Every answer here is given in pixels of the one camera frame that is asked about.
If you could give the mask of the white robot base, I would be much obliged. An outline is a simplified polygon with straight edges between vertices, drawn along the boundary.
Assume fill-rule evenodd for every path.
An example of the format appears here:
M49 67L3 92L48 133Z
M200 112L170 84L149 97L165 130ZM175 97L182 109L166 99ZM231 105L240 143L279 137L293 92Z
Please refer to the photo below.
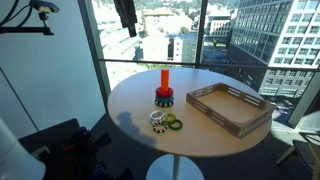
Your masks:
M45 171L0 118L0 180L42 180Z

